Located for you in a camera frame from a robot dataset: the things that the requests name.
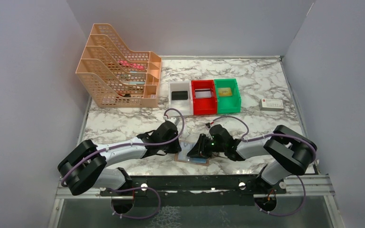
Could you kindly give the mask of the light blue credit card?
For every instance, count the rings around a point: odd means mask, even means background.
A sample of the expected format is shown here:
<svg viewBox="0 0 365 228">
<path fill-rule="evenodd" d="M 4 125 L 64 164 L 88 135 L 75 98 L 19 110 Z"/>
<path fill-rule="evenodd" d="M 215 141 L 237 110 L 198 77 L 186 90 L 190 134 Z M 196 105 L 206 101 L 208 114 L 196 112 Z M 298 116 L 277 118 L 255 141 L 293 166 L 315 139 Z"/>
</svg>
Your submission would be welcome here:
<svg viewBox="0 0 365 228">
<path fill-rule="evenodd" d="M 195 164 L 208 164 L 209 163 L 208 159 L 204 159 L 204 158 L 190 158 L 189 162 L 195 163 Z"/>
</svg>

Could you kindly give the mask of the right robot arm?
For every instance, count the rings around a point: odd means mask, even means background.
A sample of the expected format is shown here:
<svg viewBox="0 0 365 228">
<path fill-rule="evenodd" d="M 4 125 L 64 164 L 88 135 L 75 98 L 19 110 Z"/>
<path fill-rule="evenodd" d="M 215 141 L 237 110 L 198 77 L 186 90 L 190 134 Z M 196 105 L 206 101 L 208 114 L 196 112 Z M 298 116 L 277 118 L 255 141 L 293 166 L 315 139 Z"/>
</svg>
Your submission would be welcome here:
<svg viewBox="0 0 365 228">
<path fill-rule="evenodd" d="M 267 135 L 249 140 L 233 138 L 220 124 L 212 126 L 208 134 L 201 134 L 187 157 L 208 159 L 215 152 L 223 153 L 235 162 L 271 155 L 274 162 L 266 165 L 255 180 L 255 187 L 267 193 L 281 179 L 304 175 L 317 156 L 317 146 L 290 128 L 279 125 Z"/>
</svg>

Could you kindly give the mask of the white VIP card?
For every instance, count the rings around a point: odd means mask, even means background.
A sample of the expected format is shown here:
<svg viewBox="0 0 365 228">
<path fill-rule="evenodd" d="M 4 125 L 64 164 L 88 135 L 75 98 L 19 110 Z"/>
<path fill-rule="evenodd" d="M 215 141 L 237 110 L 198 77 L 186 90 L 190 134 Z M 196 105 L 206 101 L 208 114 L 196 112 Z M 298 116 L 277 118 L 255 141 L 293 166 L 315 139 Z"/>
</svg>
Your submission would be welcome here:
<svg viewBox="0 0 365 228">
<path fill-rule="evenodd" d="M 182 150 L 178 153 L 177 160 L 188 162 L 190 160 L 188 153 L 194 147 L 194 143 L 180 142 L 180 146 Z"/>
</svg>

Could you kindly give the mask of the black credit card from holder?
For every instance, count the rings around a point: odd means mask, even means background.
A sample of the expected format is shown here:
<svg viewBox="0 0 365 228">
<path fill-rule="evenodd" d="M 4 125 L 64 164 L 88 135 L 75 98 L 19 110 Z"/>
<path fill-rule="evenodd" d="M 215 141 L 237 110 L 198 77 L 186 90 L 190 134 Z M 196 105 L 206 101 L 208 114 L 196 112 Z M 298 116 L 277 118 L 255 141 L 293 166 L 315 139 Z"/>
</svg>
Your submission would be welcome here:
<svg viewBox="0 0 365 228">
<path fill-rule="evenodd" d="M 171 92 L 171 100 L 188 100 L 189 93 L 188 91 L 172 91 Z"/>
</svg>

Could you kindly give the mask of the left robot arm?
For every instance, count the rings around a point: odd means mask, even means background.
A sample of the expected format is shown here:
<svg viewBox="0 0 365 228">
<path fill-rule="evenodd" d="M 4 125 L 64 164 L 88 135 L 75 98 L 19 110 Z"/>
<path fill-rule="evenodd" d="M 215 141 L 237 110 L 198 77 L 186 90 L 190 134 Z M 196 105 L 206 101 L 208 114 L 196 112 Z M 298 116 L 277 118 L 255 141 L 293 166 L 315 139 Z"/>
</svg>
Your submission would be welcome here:
<svg viewBox="0 0 365 228">
<path fill-rule="evenodd" d="M 175 154 L 181 151 L 179 119 L 165 120 L 157 129 L 137 135 L 131 140 L 113 144 L 81 142 L 58 165 L 61 185 L 68 187 L 74 196 L 92 187 L 111 188 L 119 195 L 129 192 L 131 179 L 122 168 L 106 171 L 105 168 L 133 159 L 157 155 L 159 151 Z"/>
</svg>

